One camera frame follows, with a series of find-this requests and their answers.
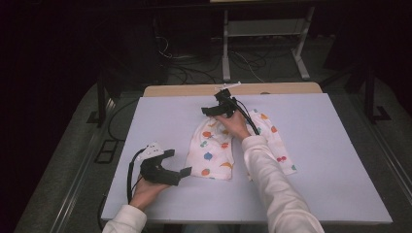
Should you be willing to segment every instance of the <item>white sleeve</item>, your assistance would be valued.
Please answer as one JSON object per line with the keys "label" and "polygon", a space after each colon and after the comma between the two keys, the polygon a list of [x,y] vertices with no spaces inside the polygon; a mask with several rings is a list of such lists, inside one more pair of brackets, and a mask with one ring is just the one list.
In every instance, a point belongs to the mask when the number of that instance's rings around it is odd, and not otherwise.
{"label": "white sleeve", "polygon": [[268,155],[272,152],[266,139],[262,136],[248,137],[243,140],[242,149],[246,167],[267,210],[269,232],[324,232],[280,165]]}
{"label": "white sleeve", "polygon": [[103,233],[136,233],[141,232],[146,224],[147,217],[139,209],[123,205],[118,214],[106,223]]}

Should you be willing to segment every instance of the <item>metal frame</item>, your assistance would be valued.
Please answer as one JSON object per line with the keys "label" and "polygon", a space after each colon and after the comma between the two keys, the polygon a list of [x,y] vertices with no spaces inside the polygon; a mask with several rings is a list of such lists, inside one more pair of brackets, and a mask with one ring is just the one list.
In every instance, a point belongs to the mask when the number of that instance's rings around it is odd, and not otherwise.
{"label": "metal frame", "polygon": [[[288,31],[287,25],[291,23],[290,19],[277,19],[277,20],[256,20],[256,21],[228,21],[228,11],[224,11],[223,19],[223,80],[225,82],[230,81],[230,67],[227,55],[227,39],[228,37],[236,36],[265,36],[265,35],[300,35],[299,43],[296,48],[292,50],[294,62],[299,70],[300,77],[304,81],[310,79],[309,73],[303,63],[301,52],[305,44],[306,36],[309,31],[312,16],[315,12],[315,7],[310,7],[306,18],[293,19],[294,30]],[[300,32],[296,32],[296,28],[301,28]]]}

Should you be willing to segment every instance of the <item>person's left hand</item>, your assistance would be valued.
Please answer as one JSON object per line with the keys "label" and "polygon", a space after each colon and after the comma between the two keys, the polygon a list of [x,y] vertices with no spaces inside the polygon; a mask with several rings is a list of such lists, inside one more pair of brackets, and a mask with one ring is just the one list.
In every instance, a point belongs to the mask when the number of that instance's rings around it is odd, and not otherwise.
{"label": "person's left hand", "polygon": [[136,190],[134,191],[133,198],[129,205],[144,212],[145,209],[153,203],[157,195],[169,186],[170,185],[162,183],[151,183],[142,177],[136,184]]}

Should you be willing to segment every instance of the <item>white table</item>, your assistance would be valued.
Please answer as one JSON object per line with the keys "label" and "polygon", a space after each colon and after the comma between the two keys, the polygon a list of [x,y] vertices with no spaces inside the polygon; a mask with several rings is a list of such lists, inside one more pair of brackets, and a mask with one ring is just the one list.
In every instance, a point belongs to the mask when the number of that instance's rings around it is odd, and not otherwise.
{"label": "white table", "polygon": [[[251,111],[269,116],[289,151],[297,173],[289,179],[321,222],[392,222],[328,96],[313,94],[236,95]],[[103,219],[126,204],[128,163],[151,142],[176,150],[163,160],[169,170],[184,168],[190,138],[205,118],[201,107],[216,106],[214,96],[142,97],[121,154]],[[148,220],[163,223],[266,222],[255,185],[249,182],[240,144],[233,143],[230,181],[195,177],[162,192],[147,210]],[[135,164],[134,181],[140,163]]]}

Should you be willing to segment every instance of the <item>hand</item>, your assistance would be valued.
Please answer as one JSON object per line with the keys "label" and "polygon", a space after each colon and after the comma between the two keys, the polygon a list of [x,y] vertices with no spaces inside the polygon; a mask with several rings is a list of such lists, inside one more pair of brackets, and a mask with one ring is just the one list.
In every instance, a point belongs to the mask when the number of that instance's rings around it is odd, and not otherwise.
{"label": "hand", "polygon": [[238,110],[234,112],[231,118],[226,118],[224,116],[214,116],[214,118],[220,121],[227,131],[241,142],[245,138],[251,136],[246,127],[246,120]]}
{"label": "hand", "polygon": [[133,198],[129,205],[144,212],[146,207],[153,203],[157,195],[170,185],[151,183],[146,181],[143,177],[141,178],[141,176],[139,176],[139,179],[140,181],[136,184],[136,190],[134,191]]}

